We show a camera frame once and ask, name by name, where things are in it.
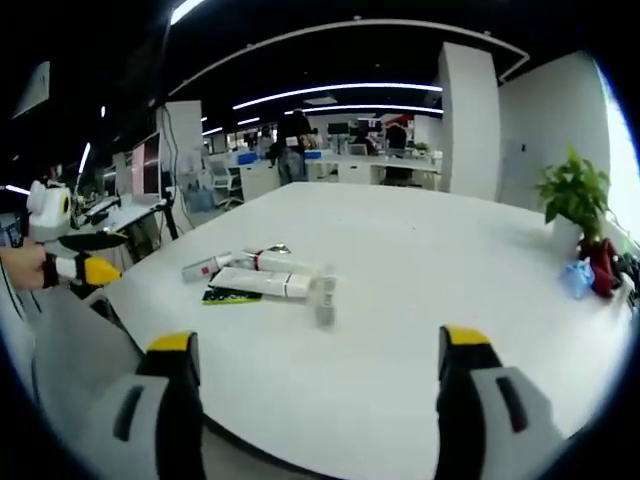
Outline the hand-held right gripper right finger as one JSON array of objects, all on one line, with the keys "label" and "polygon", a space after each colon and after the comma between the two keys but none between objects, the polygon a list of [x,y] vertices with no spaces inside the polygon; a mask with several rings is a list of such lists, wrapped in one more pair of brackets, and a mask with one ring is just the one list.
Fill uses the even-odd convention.
[{"label": "hand-held right gripper right finger", "polygon": [[553,463],[563,436],[550,400],[484,334],[441,326],[438,380],[437,479],[537,479]]}]

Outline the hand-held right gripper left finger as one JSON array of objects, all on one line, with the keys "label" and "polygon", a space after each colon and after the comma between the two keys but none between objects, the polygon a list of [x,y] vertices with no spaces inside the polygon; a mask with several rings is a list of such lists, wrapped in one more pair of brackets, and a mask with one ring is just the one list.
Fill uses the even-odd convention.
[{"label": "hand-held right gripper left finger", "polygon": [[198,336],[157,338],[89,410],[84,458],[97,479],[203,479]]}]

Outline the person's left hand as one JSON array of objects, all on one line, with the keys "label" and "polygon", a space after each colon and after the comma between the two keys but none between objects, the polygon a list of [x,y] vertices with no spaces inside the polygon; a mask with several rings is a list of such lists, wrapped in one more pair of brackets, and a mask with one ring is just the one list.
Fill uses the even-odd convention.
[{"label": "person's left hand", "polygon": [[44,286],[45,260],[44,247],[36,243],[1,248],[1,262],[11,283],[18,289],[34,290]]}]

